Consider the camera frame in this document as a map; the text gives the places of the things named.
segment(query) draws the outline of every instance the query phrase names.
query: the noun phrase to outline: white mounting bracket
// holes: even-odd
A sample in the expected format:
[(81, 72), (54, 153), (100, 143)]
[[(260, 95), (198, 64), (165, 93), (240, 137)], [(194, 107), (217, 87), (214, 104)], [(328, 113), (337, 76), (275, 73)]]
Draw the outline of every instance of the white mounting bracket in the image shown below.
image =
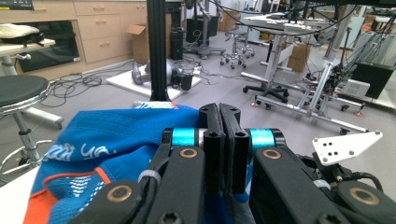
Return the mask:
[(312, 144), (318, 153), (322, 165), (328, 166), (359, 156), (381, 139), (382, 136), (383, 134), (380, 131), (355, 133), (336, 137), (315, 138)]

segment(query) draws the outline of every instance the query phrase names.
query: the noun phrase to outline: wooden cabinet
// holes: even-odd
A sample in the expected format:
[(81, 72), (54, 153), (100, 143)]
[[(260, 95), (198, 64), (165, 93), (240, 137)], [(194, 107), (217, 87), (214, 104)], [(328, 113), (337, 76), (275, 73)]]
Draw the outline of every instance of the wooden cabinet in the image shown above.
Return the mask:
[(76, 19), (76, 11), (71, 1), (34, 1), (35, 10), (0, 11), (0, 23), (29, 21), (70, 21)]
[(120, 35), (120, 15), (78, 16), (81, 39), (95, 39)]
[(75, 9), (79, 16), (120, 13), (117, 2), (75, 2)]
[(33, 11), (0, 11), (0, 23), (71, 21), (81, 61), (28, 72), (48, 79), (132, 58), (130, 24), (147, 22), (146, 1), (33, 0)]

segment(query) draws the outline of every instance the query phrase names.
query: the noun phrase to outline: white box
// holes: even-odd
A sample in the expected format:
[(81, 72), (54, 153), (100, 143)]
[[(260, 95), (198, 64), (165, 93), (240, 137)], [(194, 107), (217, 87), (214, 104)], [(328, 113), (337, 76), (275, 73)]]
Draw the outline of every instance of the white box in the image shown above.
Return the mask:
[(345, 87), (342, 89), (342, 93), (345, 95), (352, 95), (362, 98), (367, 93), (369, 88), (369, 83), (348, 79)]

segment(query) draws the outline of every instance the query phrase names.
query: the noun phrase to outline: teal joint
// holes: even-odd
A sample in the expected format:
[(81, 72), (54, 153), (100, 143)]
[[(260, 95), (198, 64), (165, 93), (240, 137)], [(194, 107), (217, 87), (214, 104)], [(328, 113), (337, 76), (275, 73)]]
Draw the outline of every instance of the teal joint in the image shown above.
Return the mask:
[(252, 158), (254, 158), (257, 149), (275, 146), (274, 135), (269, 129), (250, 129), (250, 137), (252, 143)]
[(189, 147), (194, 146), (195, 130), (193, 128), (176, 128), (172, 133), (172, 145)]

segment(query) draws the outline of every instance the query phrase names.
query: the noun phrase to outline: gray floor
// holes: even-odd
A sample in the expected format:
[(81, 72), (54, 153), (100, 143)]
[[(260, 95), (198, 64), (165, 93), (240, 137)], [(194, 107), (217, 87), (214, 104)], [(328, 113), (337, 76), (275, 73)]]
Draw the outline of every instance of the gray floor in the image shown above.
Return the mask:
[[(231, 48), (232, 42), (225, 42), (225, 36), (219, 32), (217, 36), (210, 39), (210, 45), (214, 47)], [(302, 115), (293, 113), (290, 110), (273, 107), (271, 110), (265, 110), (263, 106), (252, 107), (256, 92), (249, 91), (243, 93), (242, 88), (246, 85), (260, 85), (260, 83), (247, 80), (240, 77), (242, 71), (259, 75), (265, 72), (265, 67), (260, 65), (260, 61), (266, 56), (265, 48), (254, 46), (256, 56), (247, 59), (247, 68), (243, 69), (237, 66), (234, 70), (228, 65), (221, 66), (219, 64), (220, 56), (218, 54), (209, 55), (207, 60), (200, 60), (195, 54), (188, 54), (189, 58), (201, 61), (204, 69), (211, 76), (201, 76), (200, 84), (185, 92), (178, 98), (175, 103), (181, 105), (189, 105), (199, 108), (202, 105), (210, 103), (224, 103), (234, 105), (242, 110), (241, 126), (243, 128), (278, 128), (286, 136), (289, 148), (296, 154), (311, 155), (314, 152), (311, 141), (315, 137), (338, 136), (340, 128), (319, 120), (307, 118)], [(322, 68), (322, 56), (325, 48), (313, 49), (311, 53), (311, 61), (308, 62), (312, 71)], [(106, 72), (98, 76), (115, 76), (116, 74), (132, 68), (131, 63), (126, 63), (122, 67), (117, 67), (115, 72)], [(290, 75), (279, 73), (277, 78), (293, 82), (301, 80), (304, 73)], [(103, 77), (103, 84), (106, 84), (106, 78)], [(86, 87), (78, 85), (76, 91), (84, 91)], [(296, 103), (302, 95), (299, 92), (290, 92), (290, 103)], [(64, 126), (73, 118), (80, 110), (96, 110), (96, 109), (113, 109), (113, 108), (129, 108), (134, 101), (147, 101), (149, 98), (120, 89), (111, 85), (100, 85), (84, 91), (82, 94), (67, 98), (64, 105), (59, 107), (46, 107), (38, 105), (36, 108), (44, 109), (50, 113), (64, 117)], [(49, 97), (44, 104), (58, 105), (64, 101), (62, 98)], [(346, 112), (340, 111), (340, 105), (330, 102), (326, 112), (326, 116), (334, 119), (340, 119), (345, 122), (369, 128), (370, 130), (379, 130), (384, 133), (384, 137), (369, 150), (364, 152), (357, 159), (345, 161), (341, 164), (353, 171), (368, 172), (376, 175), (382, 182), (385, 192), (393, 200), (396, 200), (396, 153), (394, 153), (394, 145), (396, 138), (396, 117), (395, 111), (388, 111), (377, 108), (376, 106), (367, 105), (361, 113), (362, 118), (353, 115), (358, 110), (357, 107), (350, 107)], [(36, 140), (56, 139), (62, 130), (56, 125), (47, 121), (36, 119), (26, 115), (27, 125), (34, 129), (33, 136)], [(3, 159), (12, 150), (21, 146), (18, 137), (18, 128), (12, 117), (0, 120), (0, 159)], [(350, 143), (345, 150), (350, 150), (355, 143)], [(49, 146), (40, 147), (43, 153)], [(11, 161), (9, 166), (15, 166), (18, 162)]]

